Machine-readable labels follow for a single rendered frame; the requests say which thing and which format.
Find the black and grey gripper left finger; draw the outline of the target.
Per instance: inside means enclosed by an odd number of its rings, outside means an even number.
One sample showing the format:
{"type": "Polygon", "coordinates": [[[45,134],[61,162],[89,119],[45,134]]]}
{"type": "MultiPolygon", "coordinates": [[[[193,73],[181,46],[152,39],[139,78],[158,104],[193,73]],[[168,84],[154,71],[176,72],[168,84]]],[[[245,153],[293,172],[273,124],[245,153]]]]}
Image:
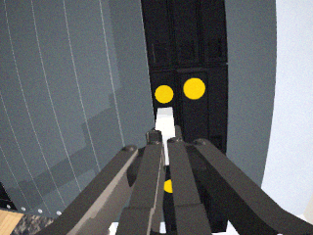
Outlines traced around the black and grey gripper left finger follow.
{"type": "Polygon", "coordinates": [[[157,109],[146,147],[123,147],[54,222],[34,235],[106,235],[131,194],[114,235],[160,233],[167,165],[164,122],[165,108],[157,109]]]}

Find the dark grey server rack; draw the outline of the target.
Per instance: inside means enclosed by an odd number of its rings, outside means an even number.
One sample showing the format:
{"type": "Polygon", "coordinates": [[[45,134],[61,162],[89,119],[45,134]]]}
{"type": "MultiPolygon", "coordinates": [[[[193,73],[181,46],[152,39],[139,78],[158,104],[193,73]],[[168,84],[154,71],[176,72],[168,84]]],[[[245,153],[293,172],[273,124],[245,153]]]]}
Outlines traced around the dark grey server rack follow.
{"type": "Polygon", "coordinates": [[[261,188],[276,70],[276,0],[0,0],[0,210],[58,218],[171,107],[261,188]]]}

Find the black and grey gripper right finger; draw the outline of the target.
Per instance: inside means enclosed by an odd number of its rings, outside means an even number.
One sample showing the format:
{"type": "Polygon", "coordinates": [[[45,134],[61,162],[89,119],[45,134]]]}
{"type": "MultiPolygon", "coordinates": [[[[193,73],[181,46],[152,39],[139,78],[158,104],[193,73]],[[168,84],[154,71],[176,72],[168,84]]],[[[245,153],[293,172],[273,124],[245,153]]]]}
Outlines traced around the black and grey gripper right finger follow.
{"type": "Polygon", "coordinates": [[[283,210],[208,140],[184,142],[172,107],[164,137],[177,235],[212,235],[192,169],[239,235],[313,235],[311,223],[283,210]]]}

